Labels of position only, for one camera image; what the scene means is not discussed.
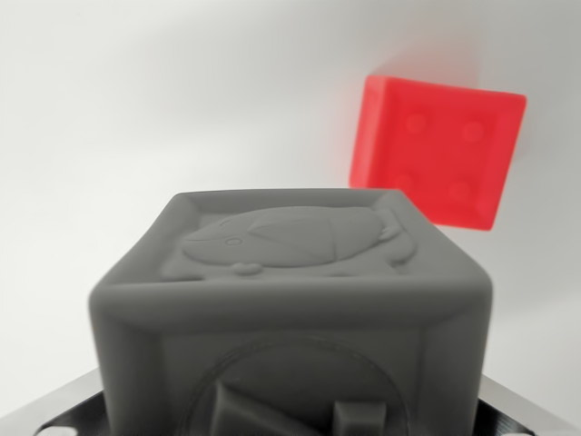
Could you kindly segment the black-padded silver gripper left finger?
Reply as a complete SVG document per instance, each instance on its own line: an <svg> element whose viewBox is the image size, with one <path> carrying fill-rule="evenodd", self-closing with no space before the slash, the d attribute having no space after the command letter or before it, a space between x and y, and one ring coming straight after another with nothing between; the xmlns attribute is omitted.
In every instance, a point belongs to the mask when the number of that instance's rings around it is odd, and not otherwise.
<svg viewBox="0 0 581 436"><path fill-rule="evenodd" d="M99 369L94 369L1 418L2 435L35 435L62 413L102 391Z"/></svg>

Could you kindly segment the black-padded silver gripper right finger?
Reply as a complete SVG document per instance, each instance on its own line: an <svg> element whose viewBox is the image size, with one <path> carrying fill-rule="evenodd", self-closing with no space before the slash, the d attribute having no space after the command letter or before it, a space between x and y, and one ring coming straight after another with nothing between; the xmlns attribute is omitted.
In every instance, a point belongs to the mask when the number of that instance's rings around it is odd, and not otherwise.
<svg viewBox="0 0 581 436"><path fill-rule="evenodd" d="M580 430L483 375L476 435L579 435Z"/></svg>

